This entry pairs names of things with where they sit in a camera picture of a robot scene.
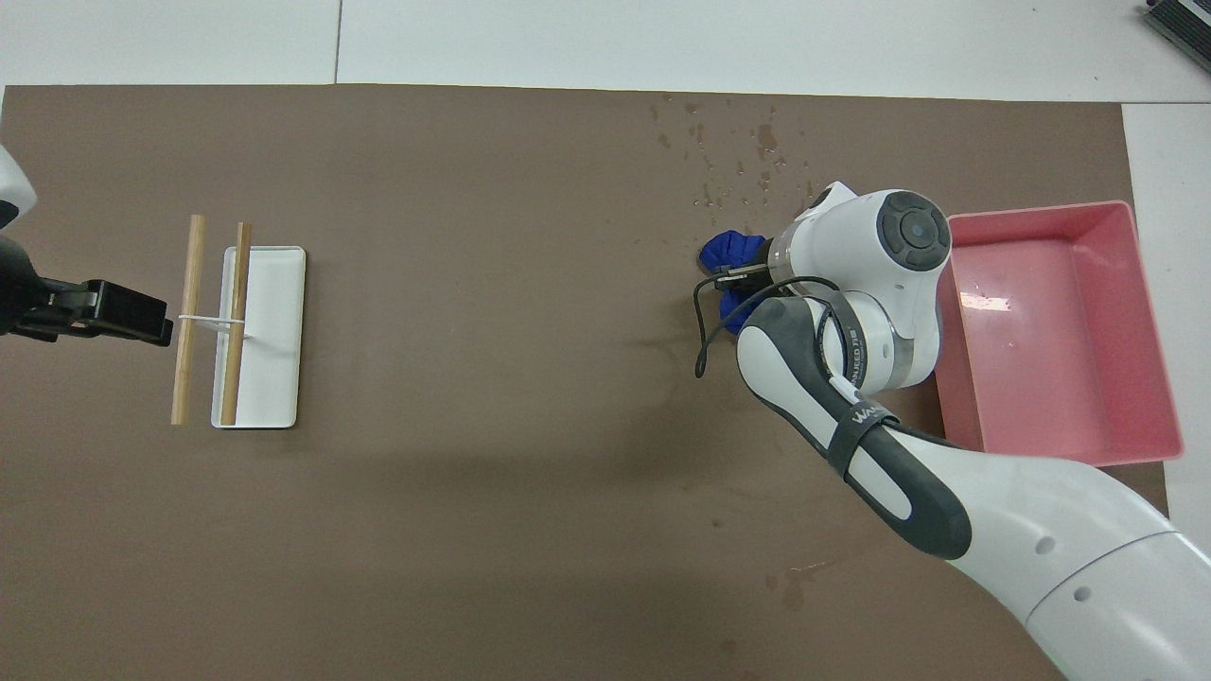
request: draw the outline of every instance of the blue cloth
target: blue cloth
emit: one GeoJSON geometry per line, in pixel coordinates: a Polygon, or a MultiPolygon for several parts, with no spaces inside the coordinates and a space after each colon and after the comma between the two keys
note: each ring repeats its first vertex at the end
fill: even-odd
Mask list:
{"type": "MultiPolygon", "coordinates": [[[[745,235],[729,229],[707,241],[706,246],[702,246],[702,252],[698,254],[698,259],[711,273],[721,267],[737,268],[757,257],[757,251],[764,242],[764,236],[745,235]]],[[[748,296],[747,292],[724,291],[723,298],[719,299],[719,319],[731,314],[748,296]]],[[[748,319],[748,315],[752,314],[756,307],[756,304],[750,305],[748,309],[733,317],[728,322],[728,331],[740,333],[740,327],[745,325],[745,320],[748,319]]]]}

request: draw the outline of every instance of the brown table surface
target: brown table surface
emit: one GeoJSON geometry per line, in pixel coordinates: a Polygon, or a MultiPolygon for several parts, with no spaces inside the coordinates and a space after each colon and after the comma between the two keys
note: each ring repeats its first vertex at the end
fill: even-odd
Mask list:
{"type": "MultiPolygon", "coordinates": [[[[739,380],[698,248],[833,179],[1131,199],[1119,107],[412,86],[10,87],[44,276],[202,311],[309,253],[297,428],[168,427],[172,350],[0,339],[0,675],[1058,679],[739,380]]],[[[884,397],[939,431],[932,384],[884,397]]],[[[1159,467],[1121,474],[1164,508],[1159,467]]]]}

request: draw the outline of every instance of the wooden dowel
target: wooden dowel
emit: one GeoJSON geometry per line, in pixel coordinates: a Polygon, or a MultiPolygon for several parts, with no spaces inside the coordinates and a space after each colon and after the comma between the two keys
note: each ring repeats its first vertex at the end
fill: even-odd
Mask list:
{"type": "Polygon", "coordinates": [[[219,425],[235,425],[240,399],[240,360],[243,357],[243,315],[248,304],[248,258],[252,254],[252,225],[241,222],[235,248],[235,281],[231,284],[231,332],[228,334],[223,370],[223,407],[219,425]]]}
{"type": "MultiPolygon", "coordinates": [[[[185,288],[180,294],[180,314],[197,314],[197,288],[202,279],[202,242],[206,240],[206,218],[189,218],[189,247],[185,251],[185,288]]],[[[172,379],[173,425],[184,425],[189,413],[189,382],[194,376],[194,320],[177,322],[177,371],[172,379]]]]}

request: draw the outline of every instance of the pink plastic bin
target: pink plastic bin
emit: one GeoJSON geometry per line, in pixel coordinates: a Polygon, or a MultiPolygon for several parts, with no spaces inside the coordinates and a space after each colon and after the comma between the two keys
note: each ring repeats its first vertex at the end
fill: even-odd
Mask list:
{"type": "Polygon", "coordinates": [[[1094,465],[1181,456],[1123,201],[954,216],[937,393],[971,450],[1094,465]]]}

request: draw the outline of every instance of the black strap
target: black strap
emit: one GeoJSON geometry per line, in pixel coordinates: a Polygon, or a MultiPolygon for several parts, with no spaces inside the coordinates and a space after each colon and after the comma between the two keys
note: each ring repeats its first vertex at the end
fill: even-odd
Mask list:
{"type": "Polygon", "coordinates": [[[844,477],[845,471],[849,470],[849,462],[854,458],[854,452],[857,451],[857,443],[862,441],[862,436],[885,420],[900,423],[900,419],[884,408],[883,405],[872,402],[871,400],[859,400],[837,422],[837,430],[833,431],[832,441],[828,442],[828,451],[825,453],[828,465],[833,467],[844,477]]]}
{"type": "MultiPolygon", "coordinates": [[[[857,321],[854,305],[849,303],[844,293],[826,286],[811,286],[809,291],[813,298],[828,305],[833,320],[837,322],[837,330],[842,337],[842,351],[845,354],[843,370],[845,380],[853,383],[854,388],[861,388],[862,382],[866,380],[866,334],[862,333],[862,325],[857,321]]],[[[816,347],[823,353],[822,338],[816,339],[816,347]]]]}

